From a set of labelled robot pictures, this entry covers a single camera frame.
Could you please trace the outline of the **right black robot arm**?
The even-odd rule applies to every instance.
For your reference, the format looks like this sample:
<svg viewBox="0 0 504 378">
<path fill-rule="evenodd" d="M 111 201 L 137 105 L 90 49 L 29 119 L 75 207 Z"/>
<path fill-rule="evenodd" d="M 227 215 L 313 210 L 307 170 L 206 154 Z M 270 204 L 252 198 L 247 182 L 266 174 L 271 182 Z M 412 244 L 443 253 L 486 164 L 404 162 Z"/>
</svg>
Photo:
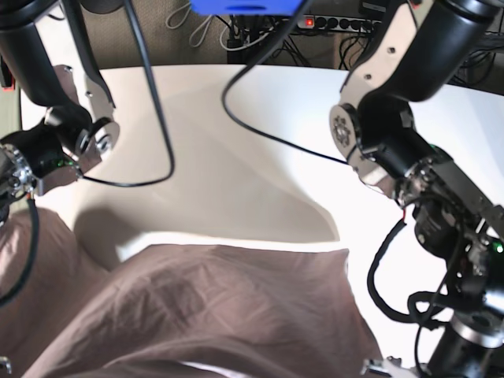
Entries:
<svg viewBox="0 0 504 378">
<path fill-rule="evenodd" d="M 88 180 L 111 187 L 146 187 L 172 178 L 176 160 L 169 138 L 168 127 L 154 81 L 154 74 L 146 42 L 132 1 L 119 1 L 124 7 L 133 32 L 146 75 L 169 157 L 169 170 L 162 178 L 140 183 L 115 183 L 87 177 L 81 164 L 75 162 L 63 147 L 81 158 L 92 146 L 97 132 L 112 123 L 108 117 L 91 119 L 89 112 L 74 102 L 63 88 L 55 68 L 50 63 L 46 48 L 35 23 L 49 16 L 57 1 L 1 1 L 1 59 L 6 63 L 13 80 L 20 84 L 29 99 L 49 110 L 49 120 L 44 118 L 32 129 L 14 132 L 1 139 L 1 224 L 9 216 L 9 207 L 22 199 L 28 204 L 31 221 L 28 257 L 15 283 L 1 292 L 1 308 L 10 304 L 24 289 L 32 273 L 39 247 L 40 220 L 35 203 L 35 192 L 43 186 L 43 179 L 63 169 L 75 169 L 76 179 Z M 91 59 L 91 46 L 78 1 L 61 1 L 69 23 L 84 71 L 99 85 L 107 99 L 113 99 L 96 64 Z"/>
</svg>

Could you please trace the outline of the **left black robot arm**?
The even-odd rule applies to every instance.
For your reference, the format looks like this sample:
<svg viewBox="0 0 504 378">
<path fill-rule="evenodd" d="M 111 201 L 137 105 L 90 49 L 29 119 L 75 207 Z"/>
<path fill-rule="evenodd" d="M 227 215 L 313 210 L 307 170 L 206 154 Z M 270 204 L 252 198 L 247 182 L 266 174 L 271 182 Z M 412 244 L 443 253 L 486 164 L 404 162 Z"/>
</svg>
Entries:
<svg viewBox="0 0 504 378">
<path fill-rule="evenodd" d="M 405 369 L 395 358 L 368 360 L 367 372 L 503 374 L 503 208 L 417 133 L 410 108 L 450 80 L 502 7 L 500 1 L 393 1 L 331 109 L 341 162 L 402 209 L 412 206 L 417 241 L 447 265 L 435 291 L 411 294 L 406 313 L 391 308 L 375 285 L 382 257 L 406 224 L 400 220 L 391 229 L 369 268 L 369 295 L 389 319 L 441 328 L 443 335 L 425 364 Z"/>
</svg>

